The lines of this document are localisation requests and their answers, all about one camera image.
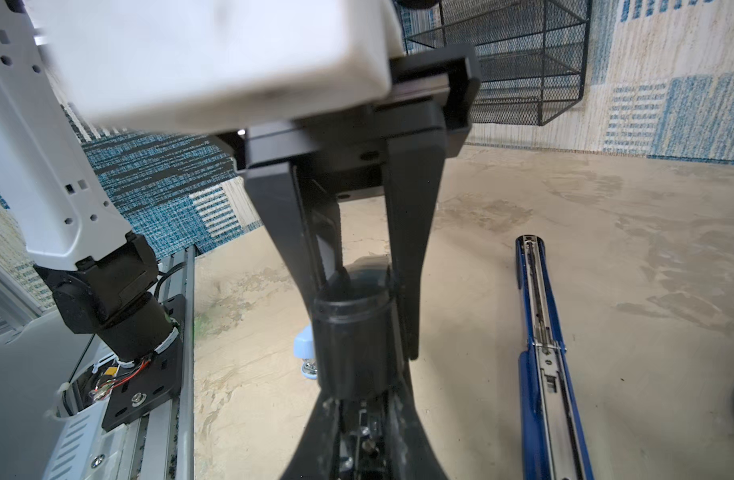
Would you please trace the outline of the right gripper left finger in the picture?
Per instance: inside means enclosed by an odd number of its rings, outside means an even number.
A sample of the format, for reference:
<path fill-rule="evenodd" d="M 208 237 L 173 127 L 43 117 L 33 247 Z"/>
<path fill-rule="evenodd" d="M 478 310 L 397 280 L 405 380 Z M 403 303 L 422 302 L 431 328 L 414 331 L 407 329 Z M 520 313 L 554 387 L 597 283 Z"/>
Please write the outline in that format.
<path fill-rule="evenodd" d="M 341 404 L 321 392 L 281 479 L 338 479 Z"/>

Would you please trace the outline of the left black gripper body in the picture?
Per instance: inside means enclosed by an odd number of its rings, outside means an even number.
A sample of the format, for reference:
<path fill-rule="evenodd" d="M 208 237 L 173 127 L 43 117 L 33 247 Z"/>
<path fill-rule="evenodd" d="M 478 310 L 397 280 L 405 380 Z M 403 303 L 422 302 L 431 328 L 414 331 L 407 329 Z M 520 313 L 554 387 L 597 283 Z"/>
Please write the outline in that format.
<path fill-rule="evenodd" d="M 394 59 L 390 73 L 392 90 L 382 100 L 208 139 L 245 180 L 263 167 L 290 164 L 337 195 L 378 188 L 379 167 L 395 140 L 441 132 L 446 156 L 456 156 L 471 130 L 481 84 L 474 47 L 449 45 Z"/>

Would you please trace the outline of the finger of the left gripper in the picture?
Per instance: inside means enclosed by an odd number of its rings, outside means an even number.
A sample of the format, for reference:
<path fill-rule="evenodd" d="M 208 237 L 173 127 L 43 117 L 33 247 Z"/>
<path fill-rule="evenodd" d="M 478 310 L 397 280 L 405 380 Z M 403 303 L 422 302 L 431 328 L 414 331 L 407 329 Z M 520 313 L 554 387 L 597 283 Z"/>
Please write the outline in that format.
<path fill-rule="evenodd" d="M 341 216 L 335 195 L 292 162 L 250 168 L 245 188 L 308 312 L 343 267 Z"/>
<path fill-rule="evenodd" d="M 399 318 L 407 358 L 419 356 L 422 270 L 433 223 L 447 140 L 441 130 L 391 139 L 382 167 Z"/>

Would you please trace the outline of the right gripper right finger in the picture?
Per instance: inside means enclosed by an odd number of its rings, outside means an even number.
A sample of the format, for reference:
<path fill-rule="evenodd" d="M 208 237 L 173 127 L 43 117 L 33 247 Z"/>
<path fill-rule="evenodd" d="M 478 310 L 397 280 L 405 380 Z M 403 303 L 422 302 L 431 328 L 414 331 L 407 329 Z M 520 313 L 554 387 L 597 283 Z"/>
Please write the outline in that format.
<path fill-rule="evenodd" d="M 391 479 L 448 479 L 416 410 L 408 363 L 388 392 L 386 429 Z"/>

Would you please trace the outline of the black stapler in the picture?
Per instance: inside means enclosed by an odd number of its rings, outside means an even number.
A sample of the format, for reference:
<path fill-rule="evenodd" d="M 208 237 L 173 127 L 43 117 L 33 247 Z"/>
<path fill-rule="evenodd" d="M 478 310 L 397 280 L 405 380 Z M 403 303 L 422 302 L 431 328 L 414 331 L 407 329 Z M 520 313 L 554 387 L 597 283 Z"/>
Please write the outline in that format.
<path fill-rule="evenodd" d="M 328 415 L 332 479 L 388 479 L 388 396 L 404 367 L 390 260 L 362 257 L 337 270 L 314 299 L 312 328 Z"/>

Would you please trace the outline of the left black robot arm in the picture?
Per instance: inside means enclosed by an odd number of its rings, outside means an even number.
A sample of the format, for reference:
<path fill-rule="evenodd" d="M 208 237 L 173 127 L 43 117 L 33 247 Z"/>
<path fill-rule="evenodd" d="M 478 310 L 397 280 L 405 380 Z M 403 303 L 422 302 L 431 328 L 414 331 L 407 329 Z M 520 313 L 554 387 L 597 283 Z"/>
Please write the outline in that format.
<path fill-rule="evenodd" d="M 0 1 L 0 195 L 65 323 L 123 365 L 181 351 L 153 251 L 64 109 L 133 133 L 213 135 L 307 307 L 341 271 L 342 201 L 381 194 L 394 319 L 353 347 L 416 353 L 441 171 L 481 76 L 466 44 L 408 54 L 393 1 Z"/>

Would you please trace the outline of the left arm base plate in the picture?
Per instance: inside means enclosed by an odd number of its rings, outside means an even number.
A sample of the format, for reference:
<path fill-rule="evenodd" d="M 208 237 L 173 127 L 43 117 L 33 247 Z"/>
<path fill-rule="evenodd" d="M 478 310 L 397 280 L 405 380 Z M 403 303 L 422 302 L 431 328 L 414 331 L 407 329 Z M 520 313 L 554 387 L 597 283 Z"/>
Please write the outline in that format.
<path fill-rule="evenodd" d="M 179 294 L 159 304 L 149 300 L 130 318 L 112 329 L 112 350 L 121 352 L 126 361 L 148 364 L 141 370 L 132 369 L 133 377 L 112 390 L 102 429 L 109 432 L 129 424 L 158 406 L 179 396 L 183 371 L 183 334 L 187 301 Z M 173 342 L 161 353 L 154 351 L 153 340 L 159 331 L 158 318 L 168 317 L 178 331 Z"/>

